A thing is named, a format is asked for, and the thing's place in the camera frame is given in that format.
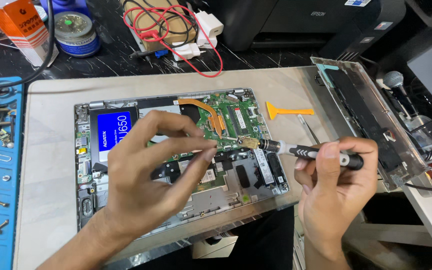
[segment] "orange box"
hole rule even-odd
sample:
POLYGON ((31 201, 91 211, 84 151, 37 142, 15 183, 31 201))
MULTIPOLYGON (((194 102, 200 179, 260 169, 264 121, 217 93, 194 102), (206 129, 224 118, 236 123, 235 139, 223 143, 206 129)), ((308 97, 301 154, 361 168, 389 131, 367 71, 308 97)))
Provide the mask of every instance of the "orange box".
MULTIPOLYGON (((29 0, 0 0, 0 28, 34 66, 43 64, 50 33, 29 0)), ((48 66, 59 54, 54 45, 48 66)))

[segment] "blue ssd label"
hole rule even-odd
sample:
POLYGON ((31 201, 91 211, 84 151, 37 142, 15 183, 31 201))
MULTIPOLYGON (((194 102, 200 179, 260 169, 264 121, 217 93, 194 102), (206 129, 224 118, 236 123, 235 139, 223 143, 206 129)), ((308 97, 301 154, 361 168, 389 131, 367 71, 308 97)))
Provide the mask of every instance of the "blue ssd label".
POLYGON ((99 161, 107 162, 109 151, 131 130, 131 115, 120 111, 97 116, 99 161))

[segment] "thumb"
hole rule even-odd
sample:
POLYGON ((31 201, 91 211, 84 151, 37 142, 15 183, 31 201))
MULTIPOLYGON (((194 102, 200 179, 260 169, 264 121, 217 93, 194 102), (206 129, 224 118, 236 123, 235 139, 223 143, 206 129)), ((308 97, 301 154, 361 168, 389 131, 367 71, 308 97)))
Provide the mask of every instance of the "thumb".
POLYGON ((209 163, 211 163, 217 151, 217 148, 211 148, 200 152, 191 160, 183 174, 169 189, 168 197, 171 198, 171 202, 175 204, 174 206, 178 210, 184 207, 196 185, 206 174, 209 163))
POLYGON ((338 185, 339 173, 339 142, 326 143, 321 146, 316 156, 318 183, 315 190, 333 192, 338 185))

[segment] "orange pry tool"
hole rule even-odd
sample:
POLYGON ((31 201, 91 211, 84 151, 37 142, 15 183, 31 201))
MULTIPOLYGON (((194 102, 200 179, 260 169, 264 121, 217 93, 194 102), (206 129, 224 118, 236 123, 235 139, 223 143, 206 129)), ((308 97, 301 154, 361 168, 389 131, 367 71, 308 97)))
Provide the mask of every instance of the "orange pry tool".
POLYGON ((266 106, 268 107, 269 118, 273 120, 277 114, 310 114, 314 115, 315 111, 313 109, 285 109, 276 108, 273 104, 266 101, 266 106))

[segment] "left hand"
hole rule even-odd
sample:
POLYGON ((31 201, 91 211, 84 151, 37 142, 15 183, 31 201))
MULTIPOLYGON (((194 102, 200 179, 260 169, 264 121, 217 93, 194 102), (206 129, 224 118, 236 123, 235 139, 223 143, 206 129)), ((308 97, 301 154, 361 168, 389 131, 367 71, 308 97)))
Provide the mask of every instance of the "left hand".
POLYGON ((138 120, 108 154, 109 195, 101 211, 112 230, 135 239, 181 211, 216 154, 216 144, 203 138, 188 116, 152 110, 138 120), (157 132, 171 138, 147 147, 157 132), (171 156, 195 150, 203 151, 173 185, 150 179, 171 156))

